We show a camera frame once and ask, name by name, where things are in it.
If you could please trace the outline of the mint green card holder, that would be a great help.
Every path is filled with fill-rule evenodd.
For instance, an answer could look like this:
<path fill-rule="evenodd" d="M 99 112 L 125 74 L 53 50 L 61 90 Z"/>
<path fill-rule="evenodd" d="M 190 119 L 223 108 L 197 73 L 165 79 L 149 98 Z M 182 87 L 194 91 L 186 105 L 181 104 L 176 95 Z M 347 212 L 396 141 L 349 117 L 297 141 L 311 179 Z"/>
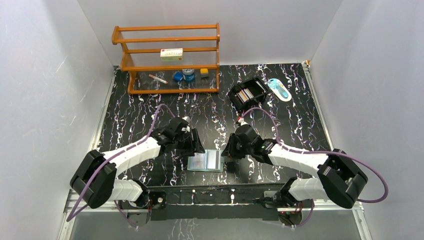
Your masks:
<path fill-rule="evenodd" d="M 187 161 L 187 170 L 194 172 L 223 172 L 222 150 L 207 149 L 205 153 L 195 153 Z"/>

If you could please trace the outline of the black card storage box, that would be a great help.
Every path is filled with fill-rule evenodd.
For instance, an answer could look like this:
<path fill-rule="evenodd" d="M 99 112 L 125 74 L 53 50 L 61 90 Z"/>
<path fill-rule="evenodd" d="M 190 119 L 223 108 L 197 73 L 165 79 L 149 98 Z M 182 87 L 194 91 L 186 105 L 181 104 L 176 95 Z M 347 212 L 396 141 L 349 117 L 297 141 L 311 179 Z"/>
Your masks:
<path fill-rule="evenodd" d="M 242 113 L 265 102 L 270 88 L 258 77 L 235 84 L 227 96 L 235 109 Z"/>

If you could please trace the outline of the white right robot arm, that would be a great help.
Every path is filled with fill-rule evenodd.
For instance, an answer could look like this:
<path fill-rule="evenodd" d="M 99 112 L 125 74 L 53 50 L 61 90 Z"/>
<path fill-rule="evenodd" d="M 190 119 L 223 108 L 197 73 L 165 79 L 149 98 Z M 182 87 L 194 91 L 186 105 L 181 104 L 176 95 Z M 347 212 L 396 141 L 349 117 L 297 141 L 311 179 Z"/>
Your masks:
<path fill-rule="evenodd" d="M 295 207 L 305 200 L 330 200 L 350 209 L 368 183 L 365 173 L 339 150 L 312 153 L 286 146 L 276 139 L 260 137 L 248 124 L 230 134 L 221 155 L 237 160 L 251 156 L 259 163 L 288 167 L 310 175 L 305 179 L 290 178 L 273 196 L 264 197 L 267 205 Z"/>

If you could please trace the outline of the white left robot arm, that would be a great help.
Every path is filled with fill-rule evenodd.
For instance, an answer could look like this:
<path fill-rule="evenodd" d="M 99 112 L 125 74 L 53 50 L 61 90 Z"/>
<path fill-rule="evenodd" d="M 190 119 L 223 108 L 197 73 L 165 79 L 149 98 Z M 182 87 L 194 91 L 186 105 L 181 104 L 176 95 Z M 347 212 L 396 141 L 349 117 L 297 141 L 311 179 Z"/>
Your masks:
<path fill-rule="evenodd" d="M 174 117 L 167 125 L 151 131 L 142 140 L 104 153 L 89 151 L 70 180 L 70 187 L 91 209 L 107 201 L 127 201 L 145 208 L 150 190 L 137 179 L 119 179 L 126 170 L 165 153 L 176 151 L 182 157 L 204 154 L 198 131 L 187 117 Z"/>

